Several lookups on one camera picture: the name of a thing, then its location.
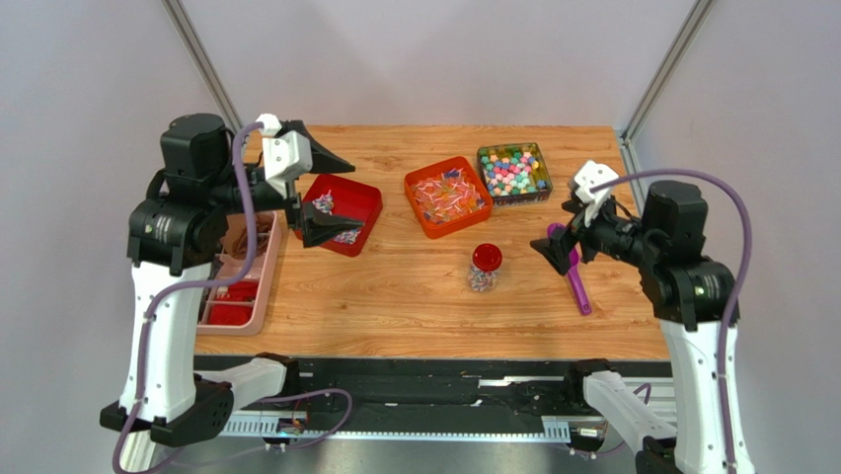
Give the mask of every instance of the cable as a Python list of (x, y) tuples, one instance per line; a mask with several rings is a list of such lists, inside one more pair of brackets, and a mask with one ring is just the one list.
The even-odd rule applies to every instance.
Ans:
[[(295, 401), (298, 401), (298, 400), (304, 400), (306, 398), (318, 397), (320, 395), (329, 395), (331, 393), (338, 393), (339, 395), (344, 396), (347, 399), (347, 408), (344, 409), (344, 414), (342, 415), (342, 418), (339, 420), (339, 422), (336, 423), (336, 425), (334, 427), (327, 430), (326, 433), (316, 437), (315, 439), (309, 440), (307, 442), (290, 444), (289, 446), (287, 446), (285, 448), (285, 449), (303, 449), (305, 447), (310, 447), (310, 446), (313, 446), (315, 444), (318, 444), (318, 443), (324, 441), (328, 437), (334, 435), (342, 427), (342, 425), (344, 425), (344, 422), (346, 422), (347, 418), (350, 416), (350, 410), (353, 408), (353, 399), (350, 397), (350, 394), (347, 393), (347, 391), (342, 390), (340, 388), (325, 388), (323, 390), (316, 390), (314, 392), (302, 393), (300, 395), (293, 395), (293, 396), (290, 396), (290, 397), (264, 398), (262, 400), (259, 400), (257, 403), (289, 403), (289, 402), (295, 402)], [(231, 454), (230, 456), (225, 456), (225, 457), (222, 457), (222, 458), (219, 458), (219, 459), (214, 459), (212, 461), (197, 462), (197, 463), (192, 463), (192, 464), (175, 462), (175, 463), (173, 463), (173, 465), (174, 466), (179, 466), (179, 467), (190, 467), (190, 468), (209, 467), (209, 466), (215, 466), (216, 464), (222, 464), (222, 463), (225, 463), (225, 462), (228, 462), (228, 461), (232, 461), (234, 459), (238, 459), (238, 458), (240, 458), (242, 456), (246, 456), (248, 454), (253, 454), (253, 453), (260, 452), (260, 451), (265, 451), (265, 450), (266, 450), (265, 446), (250, 447), (250, 448), (242, 450), (240, 452)]]
[[(636, 390), (634, 390), (634, 395), (639, 395), (640, 392), (642, 392), (643, 390), (646, 391), (646, 399), (645, 399), (644, 403), (647, 405), (649, 403), (649, 400), (651, 399), (651, 384), (650, 383), (644, 383), (644, 384), (640, 385), (639, 387), (637, 387)], [(614, 447), (612, 447), (612, 448), (610, 448), (610, 449), (608, 449), (604, 452), (579, 451), (578, 449), (571, 448), (571, 447), (567, 446), (566, 444), (563, 444), (563, 447), (565, 447), (569, 450), (570, 456), (578, 454), (583, 459), (598, 459), (600, 457), (610, 457), (610, 456), (615, 455), (616, 453), (622, 451), (622, 448), (625, 447), (625, 444), (626, 444), (625, 441), (622, 440), (622, 442), (620, 442), (616, 446), (614, 446)]]
[(288, 449), (303, 449), (305, 447), (310, 447), (324, 441), (328, 437), (334, 435), (342, 427), (342, 425), (344, 425), (344, 422), (346, 422), (347, 418), (350, 417), (350, 410), (353, 408), (353, 399), (350, 397), (350, 394), (340, 388), (325, 388), (322, 390), (316, 390), (314, 392), (303, 393), (301, 395), (292, 395), (290, 397), (264, 398), (263, 400), (260, 400), (259, 403), (289, 403), (297, 400), (303, 400), (305, 398), (317, 397), (319, 395), (329, 395), (331, 393), (338, 393), (344, 396), (347, 399), (347, 408), (344, 409), (344, 414), (342, 414), (342, 418), (339, 420), (339, 422), (336, 423), (334, 427), (327, 430), (326, 433), (307, 442), (290, 444), (288, 446)]
[(730, 398), (729, 392), (727, 391), (727, 357), (723, 355), (726, 354), (727, 349), (727, 330), (729, 329), (730, 321), (732, 320), (733, 310), (735, 309), (736, 301), (738, 300), (738, 295), (741, 293), (741, 288), (744, 285), (745, 278), (747, 277), (747, 268), (750, 265), (750, 254), (753, 250), (753, 230), (750, 226), (750, 215), (747, 212), (747, 207), (744, 205), (744, 201), (730, 185), (725, 183), (720, 178), (716, 178), (713, 175), (709, 175), (701, 171), (681, 170), (673, 168), (663, 170), (642, 171), (640, 173), (634, 173), (633, 175), (623, 176), (613, 181), (609, 181), (607, 183), (590, 188), (590, 191), (592, 193), (596, 193), (606, 188), (621, 185), (623, 183), (628, 183), (629, 181), (638, 180), (640, 178), (650, 178), (653, 176), (664, 175), (687, 176), (690, 178), (703, 180), (707, 183), (715, 185), (716, 187), (724, 191), (725, 194), (727, 194), (730, 197), (730, 199), (732, 199), (733, 204), (735, 204), (736, 210), (738, 211), (739, 218), (741, 219), (742, 238), (744, 240), (742, 244), (741, 262), (739, 263), (738, 274), (736, 275), (733, 290), (730, 293), (730, 298), (727, 300), (727, 303), (725, 305), (725, 311), (722, 314), (722, 326), (719, 329), (718, 339), (718, 354), (722, 356), (717, 357), (716, 359), (716, 371), (718, 372), (717, 380), (719, 382), (719, 397), (722, 401), (722, 425), (724, 427), (725, 435), (727, 474), (736, 474), (735, 443), (733, 441), (732, 419), (730, 418)]
[[(134, 405), (131, 407), (128, 419), (125, 421), (125, 424), (122, 426), (122, 430), (119, 432), (119, 437), (116, 439), (114, 456), (112, 457), (112, 468), (116, 474), (132, 474), (129, 471), (122, 469), (122, 466), (119, 464), (119, 458), (122, 456), (122, 449), (125, 447), (125, 441), (128, 438), (131, 427), (134, 426), (134, 422), (137, 420), (137, 416), (140, 413), (143, 397), (146, 393), (146, 363), (148, 362), (149, 335), (152, 331), (152, 321), (154, 320), (155, 311), (157, 310), (158, 305), (160, 305), (167, 296), (182, 289), (213, 288), (216, 286), (230, 286), (237, 283), (248, 274), (251, 270), (252, 264), (254, 263), (254, 258), (257, 254), (257, 224), (255, 222), (254, 203), (251, 199), (248, 178), (246, 177), (245, 166), (243, 165), (243, 145), (245, 144), (246, 137), (249, 133), (260, 128), (263, 128), (263, 123), (259, 121), (245, 126), (236, 134), (236, 136), (234, 136), (233, 146), (231, 149), (233, 154), (232, 161), (234, 164), (234, 173), (237, 178), (237, 186), (239, 187), (240, 194), (242, 195), (243, 212), (245, 213), (246, 228), (248, 229), (248, 251), (246, 252), (246, 259), (243, 262), (243, 267), (236, 275), (226, 279), (182, 281), (172, 284), (162, 289), (157, 295), (155, 295), (154, 298), (152, 298), (152, 301), (149, 303), (149, 307), (143, 315), (143, 324), (140, 327), (140, 337), (137, 348), (137, 384), (135, 385), (134, 390)], [(176, 457), (178, 457), (183, 451), (184, 448), (180, 447), (166, 459), (161, 461), (161, 463), (157, 466), (151, 467), (145, 471), (139, 471), (135, 474), (153, 474), (155, 472), (160, 472), (172, 464)]]

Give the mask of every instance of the red plastic tray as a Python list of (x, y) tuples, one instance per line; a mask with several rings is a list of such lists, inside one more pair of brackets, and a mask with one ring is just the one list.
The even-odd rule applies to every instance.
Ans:
[[(476, 187), (476, 191), (479, 192), (479, 196), (481, 196), (488, 205), (476, 212), (471, 212), (456, 220), (436, 225), (423, 218), (423, 211), (420, 207), (418, 207), (418, 202), (415, 200), (415, 193), (412, 192), (412, 185), (418, 181), (425, 180), (426, 178), (446, 173), (453, 168), (461, 168), (464, 170), (463, 173), (465, 179), (470, 181), (473, 186)], [(491, 209), (494, 206), (494, 200), (491, 199), (488, 189), (484, 184), (482, 184), (482, 181), (479, 180), (479, 176), (477, 176), (473, 167), (470, 166), (467, 158), (463, 156), (456, 156), (454, 158), (450, 158), (449, 160), (439, 161), (438, 163), (429, 165), (425, 168), (412, 171), (412, 173), (406, 175), (406, 179), (403, 180), (403, 189), (406, 193), (406, 198), (409, 200), (409, 204), (412, 205), (415, 217), (418, 218), (420, 228), (423, 229), (423, 233), (426, 234), (426, 237), (430, 239), (437, 239), (457, 230), (488, 220), (488, 217), (491, 217)]]
[[(356, 257), (362, 252), (362, 247), (371, 235), (371, 229), (383, 210), (383, 195), (373, 186), (364, 185), (336, 175), (320, 175), (316, 178), (310, 191), (304, 197), (304, 202), (310, 202), (330, 191), (333, 195), (333, 214), (351, 219), (358, 219), (365, 223), (356, 242), (353, 245), (340, 244), (333, 240), (321, 244), (321, 247), (338, 254)], [(298, 239), (300, 232), (295, 232)]]

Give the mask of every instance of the small jar with red lid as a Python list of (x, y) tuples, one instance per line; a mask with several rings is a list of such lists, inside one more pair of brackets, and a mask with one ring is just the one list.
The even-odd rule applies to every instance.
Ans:
[(482, 244), (473, 251), (467, 281), (470, 289), (486, 291), (497, 286), (499, 266), (502, 265), (502, 251), (494, 244)]

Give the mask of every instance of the metal frame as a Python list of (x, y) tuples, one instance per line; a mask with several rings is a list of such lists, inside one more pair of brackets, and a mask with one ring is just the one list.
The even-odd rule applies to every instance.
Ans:
[(173, 25), (175, 25), (181, 39), (184, 41), (184, 46), (190, 52), (190, 56), (192, 56), (192, 60), (195, 62), (195, 67), (198, 68), (198, 73), (201, 74), (204, 84), (207, 85), (207, 90), (213, 96), (216, 105), (219, 106), (219, 112), (225, 119), (225, 123), (232, 129), (239, 130), (243, 127), (243, 121), (240, 119), (239, 114), (237, 114), (237, 110), (230, 96), (225, 91), (225, 87), (222, 85), (222, 80), (219, 79), (219, 74), (216, 73), (213, 63), (210, 62), (210, 57), (207, 55), (207, 51), (204, 50), (201, 40), (198, 38), (198, 33), (190, 21), (190, 16), (187, 14), (184, 4), (181, 3), (181, 0), (161, 0), (161, 3), (164, 4), (164, 8), (169, 13)]
[[(657, 99), (662, 94), (665, 85), (668, 83), (672, 74), (674, 74), (674, 71), (677, 69), (677, 65), (680, 63), (680, 60), (683, 59), (683, 56), (692, 44), (692, 40), (698, 34), (698, 31), (704, 24), (704, 20), (707, 19), (715, 4), (716, 0), (696, 0), (695, 4), (692, 6), (692, 10), (689, 11), (689, 15), (686, 16), (683, 26), (680, 27), (680, 31), (678, 31), (677, 36), (666, 53), (666, 56), (660, 63), (660, 67), (651, 79), (649, 87), (640, 99), (640, 103), (634, 110), (631, 120), (628, 122), (625, 129), (617, 132), (619, 149), (622, 154), (622, 163), (625, 165), (625, 170), (628, 173), (637, 173), (638, 171), (641, 171), (640, 162), (638, 161), (637, 153), (634, 150), (634, 142), (640, 134), (640, 131), (643, 129), (643, 125), (646, 123), (646, 119), (649, 117), (651, 110), (654, 108)], [(642, 210), (643, 203), (646, 201), (646, 184), (641, 180), (633, 181), (631, 183), (631, 190), (634, 195), (634, 204), (637, 205), (637, 210)]]

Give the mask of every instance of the wooden tabletop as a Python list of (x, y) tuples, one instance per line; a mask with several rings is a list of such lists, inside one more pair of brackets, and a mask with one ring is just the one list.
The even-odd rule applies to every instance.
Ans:
[[(588, 159), (624, 172), (609, 127), (311, 126), (313, 136), (356, 166), (343, 175), (378, 188), (384, 207), (362, 253), (345, 257), (281, 242), (263, 330), (252, 337), (196, 339), (198, 353), (289, 356), (662, 359), (666, 346), (630, 266), (600, 256), (579, 266), (593, 313), (581, 316), (567, 281), (529, 241), (561, 209), (569, 177)], [(485, 145), (537, 142), (555, 190), (548, 202), (495, 208), (481, 224), (427, 239), (404, 195), (404, 176), (452, 156), (471, 162)], [(251, 140), (247, 156), (259, 153)], [(299, 181), (305, 194), (314, 177)], [(633, 208), (630, 188), (617, 197)], [(467, 284), (473, 249), (503, 254), (497, 287)]]

